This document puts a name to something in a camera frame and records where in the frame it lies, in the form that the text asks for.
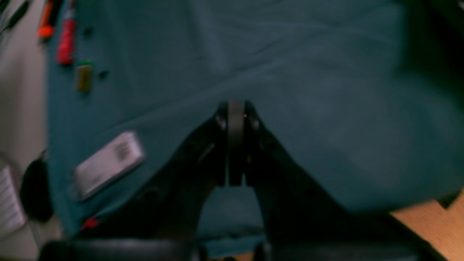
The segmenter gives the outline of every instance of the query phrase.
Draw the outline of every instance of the red object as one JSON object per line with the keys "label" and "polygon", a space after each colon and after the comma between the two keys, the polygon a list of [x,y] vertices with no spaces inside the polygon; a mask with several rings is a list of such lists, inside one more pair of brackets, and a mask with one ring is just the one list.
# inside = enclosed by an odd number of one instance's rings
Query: red object
{"label": "red object", "polygon": [[85,230],[85,229],[88,229],[88,228],[90,228],[90,229],[96,228],[97,226],[98,226],[98,219],[96,219],[96,218],[93,217],[93,218],[88,219],[88,220],[84,223],[84,225],[82,225],[81,231],[82,231],[82,230]]}
{"label": "red object", "polygon": [[57,62],[61,65],[71,65],[74,54],[74,33],[77,22],[74,19],[63,21],[63,32],[58,46]]}

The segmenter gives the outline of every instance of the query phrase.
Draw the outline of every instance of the red marker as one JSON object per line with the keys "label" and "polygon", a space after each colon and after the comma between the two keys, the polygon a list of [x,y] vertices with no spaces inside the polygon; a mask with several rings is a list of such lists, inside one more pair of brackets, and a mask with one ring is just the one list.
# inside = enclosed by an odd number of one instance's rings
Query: red marker
{"label": "red marker", "polygon": [[77,28],[76,0],[70,0],[66,17],[63,21],[63,32],[61,33],[58,46],[57,62],[61,65],[71,65],[74,55],[74,34]]}

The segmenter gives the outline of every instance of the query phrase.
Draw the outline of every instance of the teal cloth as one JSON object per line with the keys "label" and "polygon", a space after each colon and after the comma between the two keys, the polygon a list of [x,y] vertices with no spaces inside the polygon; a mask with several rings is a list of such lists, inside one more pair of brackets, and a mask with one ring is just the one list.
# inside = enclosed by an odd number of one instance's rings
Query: teal cloth
{"label": "teal cloth", "polygon": [[[419,2],[80,0],[77,19],[76,60],[95,68],[90,93],[74,90],[75,65],[55,62],[61,25],[48,59],[49,183],[70,236],[121,207],[223,100],[252,101],[349,211],[464,184],[463,85]],[[79,201],[73,168],[126,130],[146,162]],[[216,189],[198,239],[211,256],[252,251],[264,239],[252,189]]]}

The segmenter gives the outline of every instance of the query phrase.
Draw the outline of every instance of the teal fabric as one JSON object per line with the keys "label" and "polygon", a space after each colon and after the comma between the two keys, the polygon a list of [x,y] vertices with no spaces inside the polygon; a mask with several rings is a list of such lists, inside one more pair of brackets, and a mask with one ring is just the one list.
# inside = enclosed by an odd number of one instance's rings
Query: teal fabric
{"label": "teal fabric", "polygon": [[[395,209],[464,184],[462,82],[418,2],[78,4],[76,59],[94,64],[91,92],[74,91],[75,67],[55,63],[58,37],[48,60],[49,183],[70,236],[122,206],[230,99],[252,101],[295,161],[349,211]],[[84,36],[86,28],[93,33]],[[140,136],[146,162],[79,201],[72,169],[125,130]],[[252,189],[216,189],[198,238],[212,256],[253,250],[264,235]]]}

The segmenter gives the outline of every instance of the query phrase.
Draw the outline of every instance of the small yellow object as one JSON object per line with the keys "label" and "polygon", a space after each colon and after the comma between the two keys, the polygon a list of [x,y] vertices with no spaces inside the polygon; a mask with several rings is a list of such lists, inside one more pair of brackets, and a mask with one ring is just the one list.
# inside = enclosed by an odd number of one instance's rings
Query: small yellow object
{"label": "small yellow object", "polygon": [[90,85],[92,83],[92,70],[91,64],[82,64],[77,67],[77,84],[76,90],[81,92],[90,91]]}

